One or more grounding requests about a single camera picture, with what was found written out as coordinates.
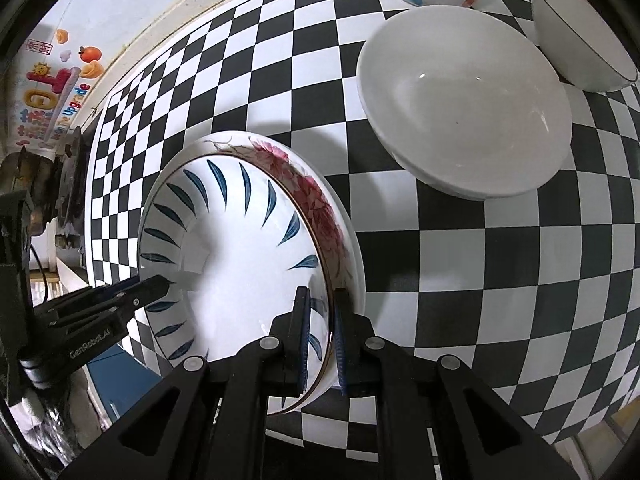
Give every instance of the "screw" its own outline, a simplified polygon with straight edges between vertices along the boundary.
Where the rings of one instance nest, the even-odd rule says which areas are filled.
[[[440,364],[447,370],[457,370],[460,368],[460,359],[455,355],[445,355],[440,359]]]
[[[194,357],[187,357],[182,363],[182,366],[184,366],[184,369],[187,370],[188,372],[196,372],[202,368],[203,364],[204,364],[204,361],[201,357],[194,356]]]
[[[385,346],[385,340],[381,337],[373,336],[367,339],[364,344],[371,350],[380,350]]]
[[[263,348],[264,350],[273,350],[274,348],[277,348],[279,344],[280,340],[272,335],[268,335],[267,337],[260,339],[260,348]]]

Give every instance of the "black cable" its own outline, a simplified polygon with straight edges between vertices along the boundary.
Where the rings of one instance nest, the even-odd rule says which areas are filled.
[[[42,300],[42,303],[47,303],[47,299],[49,298],[49,286],[47,285],[47,277],[44,274],[44,270],[42,269],[42,264],[40,263],[38,253],[36,252],[36,249],[33,248],[33,245],[31,245],[31,252],[33,253],[33,256],[36,258],[36,263],[40,268],[40,273],[42,274],[42,280],[44,281],[44,300]]]
[[[9,406],[2,395],[0,395],[0,420],[2,420],[2,423],[6,427],[12,439],[15,440],[15,443],[24,455],[27,463],[31,466],[31,469],[33,469],[37,480],[51,480],[32,451],[31,446],[27,443],[24,435],[20,432],[20,428],[18,428],[18,425],[15,423],[14,417],[9,410]]]

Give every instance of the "bowl rim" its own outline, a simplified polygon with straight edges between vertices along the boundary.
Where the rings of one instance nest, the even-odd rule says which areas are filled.
[[[295,400],[295,402],[293,402],[292,405],[287,406],[286,408],[281,408],[280,410],[277,410],[276,412],[273,413],[269,413],[269,415],[283,415],[285,413],[289,413],[292,410],[295,410],[300,404],[302,404],[305,400],[307,400],[311,394],[314,392],[314,390],[319,386],[320,381],[322,379],[322,377],[324,376],[327,368],[329,367],[329,363],[331,362],[331,356],[332,356],[332,349],[334,346],[334,338],[335,338],[335,303],[334,303],[334,290],[333,287],[331,286],[331,280],[329,279],[329,271],[328,271],[328,266],[327,263],[325,261],[324,258],[324,254],[322,254],[322,251],[320,249],[320,241],[318,240],[318,237],[316,235],[316,233],[313,231],[311,224],[309,222],[309,220],[306,218],[306,215],[302,212],[302,209],[300,209],[300,206],[298,205],[298,203],[295,201],[295,199],[293,198],[293,195],[289,192],[288,189],[286,189],[284,187],[284,185],[278,181],[276,178],[272,177],[269,173],[267,173],[265,170],[263,170],[263,168],[260,168],[260,166],[256,166],[255,164],[253,164],[252,162],[246,160],[245,158],[243,158],[242,156],[239,155],[235,155],[233,153],[208,153],[207,155],[204,154],[198,154],[196,156],[194,156],[193,158],[190,158],[190,160],[185,161],[185,163],[181,164],[178,168],[175,168],[171,173],[167,174],[167,176],[164,176],[164,178],[161,181],[160,186],[158,186],[158,188],[154,191],[153,194],[149,193],[149,196],[147,197],[144,207],[143,207],[143,213],[142,216],[140,217],[140,224],[138,225],[138,250],[137,250],[137,258],[136,258],[136,264],[138,265],[138,269],[140,269],[140,247],[141,247],[141,241],[142,241],[142,233],[143,233],[143,227],[146,221],[146,217],[148,216],[149,213],[149,209],[150,209],[150,205],[153,203],[153,199],[155,198],[156,195],[158,195],[158,192],[160,191],[161,187],[167,183],[167,181],[174,175],[176,174],[180,168],[183,168],[184,166],[186,166],[187,164],[189,164],[190,162],[193,162],[194,160],[199,160],[201,158],[206,158],[209,156],[217,156],[217,157],[222,157],[222,156],[228,156],[229,158],[234,158],[236,160],[242,160],[245,164],[249,164],[250,166],[256,168],[258,171],[260,171],[261,173],[265,174],[270,180],[273,180],[276,185],[280,188],[280,190],[287,196],[287,198],[289,199],[289,201],[293,204],[293,207],[295,208],[295,210],[298,212],[298,216],[300,216],[302,218],[302,221],[304,222],[307,231],[309,232],[309,235],[311,237],[311,240],[313,242],[313,245],[316,249],[316,254],[318,255],[318,260],[320,261],[320,269],[322,270],[322,277],[324,278],[324,286],[326,289],[326,294],[327,294],[327,303],[328,303],[328,325],[327,325],[327,345],[326,345],[326,352],[324,353],[324,357],[322,359],[322,364],[320,366],[320,370],[318,371],[318,375],[314,378],[314,382],[311,384],[311,386],[309,386],[307,388],[306,391],[304,391],[300,397]],[[164,352],[164,349],[160,346],[160,344],[158,344],[158,348],[160,349],[160,351],[162,352],[162,355],[164,356],[164,358],[169,362],[169,359],[166,355],[166,353]]]
[[[591,45],[590,45],[590,44],[589,44],[589,43],[588,43],[588,42],[587,42],[587,41],[586,41],[586,40],[585,40],[585,39],[584,39],[580,34],[578,34],[578,33],[575,31],[575,29],[574,29],[574,28],[573,28],[569,23],[567,23],[567,20],[565,20],[565,19],[560,15],[560,13],[559,13],[555,8],[554,8],[554,6],[553,6],[553,5],[551,5],[551,4],[548,2],[548,0],[542,0],[542,1],[544,1],[544,2],[546,3],[546,6],[547,6],[547,7],[549,7],[549,9],[551,9],[551,10],[553,11],[553,13],[554,13],[554,14],[555,14],[555,15],[556,15],[556,16],[557,16],[557,17],[558,17],[558,18],[559,18],[559,19],[560,19],[560,20],[561,20],[561,21],[562,21],[562,22],[563,22],[567,27],[569,27],[569,30],[571,30],[571,31],[572,31],[572,33],[573,33],[573,34],[574,34],[574,35],[575,35],[575,36],[576,36],[576,37],[577,37],[581,42],[583,42],[583,43],[588,47],[588,49],[589,49],[589,50],[591,50],[591,51],[592,51],[592,52],[593,52],[593,53],[594,53],[594,54],[595,54],[595,55],[596,55],[596,56],[597,56],[597,57],[598,57],[598,58],[599,58],[599,59],[600,59],[600,60],[601,60],[605,65],[607,65],[610,69],[612,69],[612,70],[613,70],[613,72],[615,72],[616,74],[618,74],[618,75],[619,75],[622,79],[624,79],[625,81],[628,81],[628,82],[629,82],[629,84],[633,84],[633,83],[635,83],[635,82],[637,82],[637,81],[638,81],[638,67],[636,66],[636,64],[635,64],[635,63],[634,63],[634,66],[636,66],[636,78],[635,78],[635,79],[629,79],[627,76],[625,76],[625,75],[621,74],[619,70],[615,69],[615,68],[611,65],[611,63],[610,63],[609,61],[607,61],[606,59],[604,59],[604,58],[603,58],[603,57],[602,57],[602,56],[601,56],[601,55],[600,55],[600,54],[599,54],[599,53],[598,53],[598,52],[597,52],[597,51],[596,51],[596,50],[595,50],[595,49],[594,49],[594,48],[593,48],[593,47],[592,47],[592,46],[591,46]],[[618,41],[620,41],[620,40],[618,39],[618,37],[615,35],[615,33],[613,33],[613,30],[612,30],[611,32],[612,32],[612,34],[616,37],[616,39],[617,39]]]
[[[475,10],[475,9],[470,9],[468,7],[460,7],[460,6],[452,6],[452,5],[434,5],[434,6],[423,6],[423,7],[414,7],[413,9],[407,10],[407,11],[403,11],[403,12],[398,12],[397,14],[391,16],[388,20],[386,20],[385,23],[383,23],[382,27],[379,27],[372,35],[371,37],[365,42],[365,44],[362,46],[362,49],[360,50],[360,56],[358,57],[358,62],[356,64],[356,86],[358,89],[358,97],[360,98],[360,104],[362,105],[362,108],[364,110],[364,113],[367,117],[367,121],[369,121],[375,135],[376,138],[379,140],[379,142],[383,145],[383,147],[391,154],[391,156],[396,160],[396,162],[398,162],[398,164],[400,164],[400,166],[402,166],[403,169],[409,171],[413,176],[415,176],[416,178],[418,178],[419,180],[420,177],[417,176],[416,174],[419,173],[420,175],[422,175],[424,178],[431,180],[432,182],[435,182],[436,184],[448,188],[448,189],[452,189],[453,191],[455,191],[456,193],[462,195],[462,196],[467,196],[467,197],[475,197],[475,198],[479,198],[481,200],[484,200],[486,198],[506,198],[509,196],[516,196],[525,192],[529,192],[533,189],[538,189],[541,186],[543,186],[544,184],[546,184],[550,179],[553,178],[553,176],[562,168],[562,163],[564,162],[564,160],[566,159],[566,157],[568,156],[569,152],[571,151],[571,138],[572,138],[572,134],[571,134],[571,128],[569,128],[569,135],[568,135],[568,141],[566,142],[566,146],[564,146],[564,156],[562,158],[561,163],[558,165],[558,168],[550,175],[550,176],[546,176],[545,178],[536,178],[535,182],[533,184],[533,187],[527,187],[527,189],[521,189],[521,190],[508,190],[508,191],[503,191],[503,190],[486,190],[486,189],[482,189],[482,188],[475,188],[475,189],[471,189],[471,188],[465,188],[465,187],[461,187],[456,183],[453,182],[448,182],[447,180],[445,180],[444,178],[442,178],[442,176],[434,174],[434,173],[430,173],[427,170],[423,169],[422,167],[420,167],[419,164],[414,163],[413,161],[411,161],[407,156],[405,156],[402,153],[399,153],[398,150],[395,149],[395,147],[392,145],[391,142],[389,142],[389,140],[380,133],[380,131],[382,130],[380,128],[380,125],[378,124],[378,121],[374,118],[372,118],[372,114],[370,113],[370,109],[367,106],[365,99],[363,97],[363,90],[362,90],[362,60],[364,59],[364,53],[366,52],[367,49],[367,45],[370,44],[370,40],[372,40],[377,34],[380,33],[380,31],[383,29],[383,27],[386,26],[387,23],[392,22],[393,20],[400,20],[402,19],[401,16],[406,16],[406,14],[408,12],[412,12],[412,13],[416,13],[416,12],[438,12],[439,9],[444,9],[444,8],[451,8],[451,9],[456,9],[455,12],[478,12],[479,14],[482,14],[483,16],[487,16],[488,18],[492,19],[492,20],[496,20],[497,22],[501,23],[502,25],[504,25],[505,27],[508,27],[509,29],[513,30],[516,34],[518,34],[519,36],[521,36],[521,34],[519,34],[516,30],[514,30],[512,27],[510,27],[507,23],[503,22],[502,20],[499,20],[498,18],[496,18],[495,16],[492,16],[490,14],[487,14],[485,12],[482,12],[480,10]],[[558,84],[560,85],[560,88],[562,88],[562,83],[560,82],[560,79],[558,77],[558,72],[556,71],[556,69],[553,67],[553,65],[551,65],[550,61],[546,58],[546,56],[540,51],[540,49],[535,46],[532,42],[529,41],[528,38],[526,38],[525,36],[523,36],[523,38],[526,39],[526,41],[528,41],[533,47],[535,47],[536,51],[540,54],[540,60],[541,62],[544,62],[546,65],[549,66],[549,69],[551,70],[550,74],[552,73],[553,76],[555,76],[556,81],[558,82]],[[569,117],[569,123],[572,124],[572,119],[571,119],[571,108],[570,108],[570,102],[568,97],[566,96],[566,93],[564,92],[564,89],[562,88],[563,92],[562,94],[564,95],[564,102],[566,105],[566,111],[568,112],[568,117]],[[409,167],[412,168],[412,170],[409,170],[407,168],[406,165],[401,163],[401,160],[404,162],[404,164],[408,165]]]

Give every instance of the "table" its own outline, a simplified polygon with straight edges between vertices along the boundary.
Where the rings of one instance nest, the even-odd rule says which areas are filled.
[[[536,42],[529,0],[476,9]],[[545,186],[468,202],[417,182],[366,120],[355,68],[401,0],[235,0],[178,31],[108,98],[92,147],[92,283],[136,272],[141,208],[184,144],[220,130],[266,134],[323,174],[362,249],[366,314],[416,356],[458,355],[542,434],[562,440],[627,403],[640,344],[640,94],[565,83],[572,154]],[[144,312],[124,348],[159,374]],[[289,442],[375,460],[372,399],[330,390],[271,417]]]

